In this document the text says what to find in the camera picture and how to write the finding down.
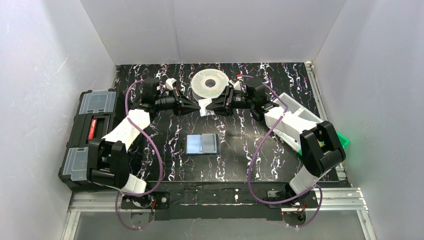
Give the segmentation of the white printed credit card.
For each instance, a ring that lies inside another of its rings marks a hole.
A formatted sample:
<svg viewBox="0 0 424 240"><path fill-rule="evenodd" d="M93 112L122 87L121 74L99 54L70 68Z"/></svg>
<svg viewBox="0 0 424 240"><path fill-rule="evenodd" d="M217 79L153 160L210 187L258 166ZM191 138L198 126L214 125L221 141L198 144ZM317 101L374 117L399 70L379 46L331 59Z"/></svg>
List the white printed credit card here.
<svg viewBox="0 0 424 240"><path fill-rule="evenodd" d="M207 110L206 107L212 102L211 98L202 98L198 100L200 106L199 114L201 117L215 115L213 110Z"/></svg>

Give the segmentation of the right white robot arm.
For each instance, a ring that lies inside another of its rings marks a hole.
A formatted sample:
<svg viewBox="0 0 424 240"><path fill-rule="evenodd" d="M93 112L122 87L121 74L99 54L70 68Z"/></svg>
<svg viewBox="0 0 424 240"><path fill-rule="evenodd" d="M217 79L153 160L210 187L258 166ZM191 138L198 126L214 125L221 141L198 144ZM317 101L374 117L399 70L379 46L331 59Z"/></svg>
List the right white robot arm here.
<svg viewBox="0 0 424 240"><path fill-rule="evenodd" d="M288 136L299 143L302 168L284 187L284 199L278 198L273 204L285 204L312 191L320 178L346 159L344 147L334 125L323 120L310 121L292 114L275 91L266 85L248 85L243 93L227 86L224 92L206 107L217 115L230 116L235 109L249 109L252 117L264 121L269 127L259 143L247 170L247 186L253 193L251 173L257 162L262 145L270 134Z"/></svg>

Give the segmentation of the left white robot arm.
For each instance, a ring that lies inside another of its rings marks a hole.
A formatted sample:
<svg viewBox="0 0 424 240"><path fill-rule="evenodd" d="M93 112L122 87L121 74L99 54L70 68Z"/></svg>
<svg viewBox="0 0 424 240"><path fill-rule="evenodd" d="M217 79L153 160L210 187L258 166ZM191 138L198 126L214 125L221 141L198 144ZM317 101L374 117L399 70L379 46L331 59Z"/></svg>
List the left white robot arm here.
<svg viewBox="0 0 424 240"><path fill-rule="evenodd" d="M128 150L143 135L152 146L163 174L163 161L153 140L144 131L159 112L171 110L182 116L200 110L179 89L172 87L164 92L154 89L142 93L132 106L125 106L126 117L108 134L88 142L86 178L90 183L118 190L124 195L141 197L154 192L159 182L148 190L147 182L131 173Z"/></svg>

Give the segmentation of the black plastic toolbox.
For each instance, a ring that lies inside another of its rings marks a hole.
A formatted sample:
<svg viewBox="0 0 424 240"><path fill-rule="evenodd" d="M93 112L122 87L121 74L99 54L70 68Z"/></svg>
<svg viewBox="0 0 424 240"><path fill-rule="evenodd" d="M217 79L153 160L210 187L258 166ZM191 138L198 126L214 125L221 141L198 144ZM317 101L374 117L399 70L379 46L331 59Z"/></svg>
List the black plastic toolbox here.
<svg viewBox="0 0 424 240"><path fill-rule="evenodd" d="M110 133L125 118L125 97L116 90L81 93L58 178L73 192L94 192L109 187L87 180L89 141Z"/></svg>

